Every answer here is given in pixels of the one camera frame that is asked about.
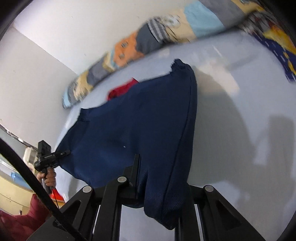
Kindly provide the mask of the red sleeve forearm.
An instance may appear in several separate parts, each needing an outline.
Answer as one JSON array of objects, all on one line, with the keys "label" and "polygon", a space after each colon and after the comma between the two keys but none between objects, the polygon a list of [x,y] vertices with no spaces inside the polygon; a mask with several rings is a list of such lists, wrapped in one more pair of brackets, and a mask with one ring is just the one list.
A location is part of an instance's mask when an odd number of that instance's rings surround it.
[{"label": "red sleeve forearm", "polygon": [[51,216],[36,194],[26,215],[10,215],[1,210],[1,240],[27,240]]}]

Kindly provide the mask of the person left hand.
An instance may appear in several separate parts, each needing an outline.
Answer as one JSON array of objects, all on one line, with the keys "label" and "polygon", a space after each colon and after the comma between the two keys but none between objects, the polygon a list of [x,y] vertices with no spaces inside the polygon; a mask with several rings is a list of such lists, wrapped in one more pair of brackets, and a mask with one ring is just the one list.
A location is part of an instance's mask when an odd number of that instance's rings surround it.
[{"label": "person left hand", "polygon": [[46,186],[53,188],[56,187],[56,172],[53,168],[47,168],[47,173],[38,172],[36,177],[40,183],[44,180]]}]

